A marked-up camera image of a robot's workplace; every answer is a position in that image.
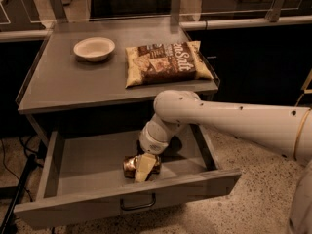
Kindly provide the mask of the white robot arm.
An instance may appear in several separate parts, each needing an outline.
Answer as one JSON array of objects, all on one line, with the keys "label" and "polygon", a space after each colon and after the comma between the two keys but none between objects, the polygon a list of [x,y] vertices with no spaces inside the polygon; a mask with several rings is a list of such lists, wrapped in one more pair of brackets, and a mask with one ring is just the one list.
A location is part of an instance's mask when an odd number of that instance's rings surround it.
[{"label": "white robot arm", "polygon": [[304,167],[294,196],[288,234],[312,234],[312,110],[289,107],[203,101],[191,91],[166,90],[153,102],[154,115],[139,135],[143,153],[135,181],[144,182],[157,157],[187,124],[204,125],[233,135]]}]

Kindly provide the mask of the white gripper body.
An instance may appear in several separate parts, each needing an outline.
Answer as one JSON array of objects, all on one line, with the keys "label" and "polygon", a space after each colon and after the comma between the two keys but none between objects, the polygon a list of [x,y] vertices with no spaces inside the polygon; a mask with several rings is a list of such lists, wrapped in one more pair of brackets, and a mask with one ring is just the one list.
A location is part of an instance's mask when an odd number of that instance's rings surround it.
[{"label": "white gripper body", "polygon": [[144,153],[160,155],[169,146],[171,139],[185,127],[185,124],[166,122],[154,114],[139,134],[140,148]]}]

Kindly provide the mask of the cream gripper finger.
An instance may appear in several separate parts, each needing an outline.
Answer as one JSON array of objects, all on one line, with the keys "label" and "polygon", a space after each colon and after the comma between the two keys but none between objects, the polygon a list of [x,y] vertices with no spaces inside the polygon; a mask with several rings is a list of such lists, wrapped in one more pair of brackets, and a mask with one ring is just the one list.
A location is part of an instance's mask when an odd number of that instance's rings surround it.
[{"label": "cream gripper finger", "polygon": [[156,156],[153,154],[144,153],[138,156],[136,163],[135,183],[146,181],[156,161]]}]

